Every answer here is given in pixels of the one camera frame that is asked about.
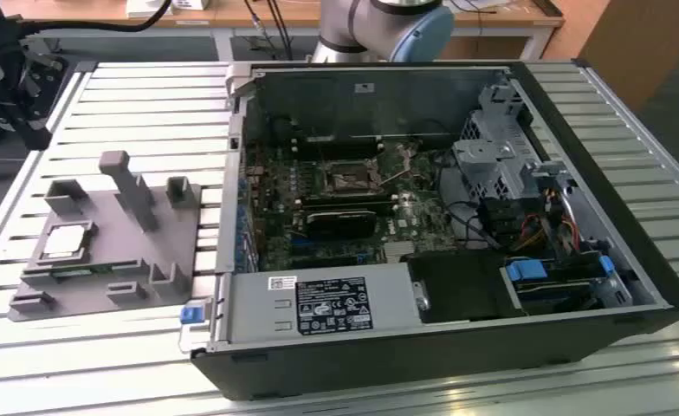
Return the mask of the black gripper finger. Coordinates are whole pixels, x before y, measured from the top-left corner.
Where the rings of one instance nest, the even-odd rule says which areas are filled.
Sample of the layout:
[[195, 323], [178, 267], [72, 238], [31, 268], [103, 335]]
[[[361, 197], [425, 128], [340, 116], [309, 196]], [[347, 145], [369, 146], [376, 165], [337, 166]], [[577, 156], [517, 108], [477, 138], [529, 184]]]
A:
[[36, 114], [11, 114], [7, 116], [11, 129], [22, 137], [22, 141], [31, 151], [44, 151], [50, 147], [52, 133], [47, 128], [47, 119]]

